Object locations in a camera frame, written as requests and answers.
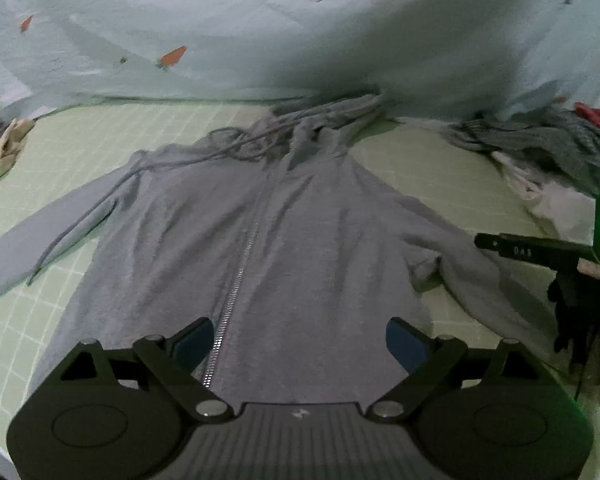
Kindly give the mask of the beige pink folded cloth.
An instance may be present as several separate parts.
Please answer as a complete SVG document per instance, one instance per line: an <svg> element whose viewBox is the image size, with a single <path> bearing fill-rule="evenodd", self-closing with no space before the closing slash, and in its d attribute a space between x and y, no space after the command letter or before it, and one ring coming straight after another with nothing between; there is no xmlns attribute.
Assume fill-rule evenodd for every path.
<svg viewBox="0 0 600 480"><path fill-rule="evenodd" d="M0 137L0 178L17 162L34 126L32 119L14 119L3 132Z"/></svg>

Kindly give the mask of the grey plaid shirt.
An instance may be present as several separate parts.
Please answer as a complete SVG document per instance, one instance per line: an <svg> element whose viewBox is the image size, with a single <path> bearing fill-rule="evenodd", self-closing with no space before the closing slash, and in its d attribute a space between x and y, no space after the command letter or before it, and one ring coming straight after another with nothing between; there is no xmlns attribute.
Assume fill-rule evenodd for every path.
<svg viewBox="0 0 600 480"><path fill-rule="evenodd" d="M507 120L481 115L443 130L467 151L503 152L563 174L580 192L600 196L600 128L556 105Z"/></svg>

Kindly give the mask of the green checked bed sheet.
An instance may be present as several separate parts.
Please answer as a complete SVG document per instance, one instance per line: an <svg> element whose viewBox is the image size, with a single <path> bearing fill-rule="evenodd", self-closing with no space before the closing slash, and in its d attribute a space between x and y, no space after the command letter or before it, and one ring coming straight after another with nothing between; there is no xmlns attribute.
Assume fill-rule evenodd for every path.
<svg viewBox="0 0 600 480"><path fill-rule="evenodd" d="M15 167L0 180L0 236L56 198L123 165L136 151L193 143L220 127L248 127L264 113L252 104L124 103L40 118ZM430 122L380 122L363 133L352 152L376 176L468 232L541 232L489 159L449 144ZM8 424L96 244L96 237L87 237L32 285L17 285L0 298L2 476L10 473Z"/></svg>

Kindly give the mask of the white garment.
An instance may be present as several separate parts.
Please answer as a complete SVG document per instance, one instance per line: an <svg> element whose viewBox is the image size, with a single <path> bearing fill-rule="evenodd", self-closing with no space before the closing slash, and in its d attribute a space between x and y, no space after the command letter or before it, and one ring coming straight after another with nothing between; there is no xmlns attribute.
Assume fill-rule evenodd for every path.
<svg viewBox="0 0 600 480"><path fill-rule="evenodd" d="M566 242L593 243L593 197L576 190L562 176L541 170L533 162L501 151L492 152L491 157L503 180L545 233Z"/></svg>

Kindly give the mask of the light green carrot-print quilt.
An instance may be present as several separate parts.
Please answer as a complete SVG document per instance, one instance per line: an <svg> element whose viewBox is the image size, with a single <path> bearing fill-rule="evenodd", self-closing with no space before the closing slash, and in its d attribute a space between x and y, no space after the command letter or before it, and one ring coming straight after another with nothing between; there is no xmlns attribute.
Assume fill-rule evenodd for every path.
<svg viewBox="0 0 600 480"><path fill-rule="evenodd" d="M0 0L0 118L376 87L406 114L600 98L600 0Z"/></svg>

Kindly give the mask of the grey zip hoodie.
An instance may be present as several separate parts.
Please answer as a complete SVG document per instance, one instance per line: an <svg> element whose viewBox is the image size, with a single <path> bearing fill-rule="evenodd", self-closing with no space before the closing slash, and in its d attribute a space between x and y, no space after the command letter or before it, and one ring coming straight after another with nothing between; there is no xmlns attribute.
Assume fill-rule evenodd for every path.
<svg viewBox="0 0 600 480"><path fill-rule="evenodd" d="M199 379L227 403L373 403L404 376L385 330L421 330L443 284L492 332L554 360L547 302L463 230L361 166L377 94L279 107L249 129L136 152L0 237L0 296L100 229L32 380L81 340L128 348L208 318Z"/></svg>

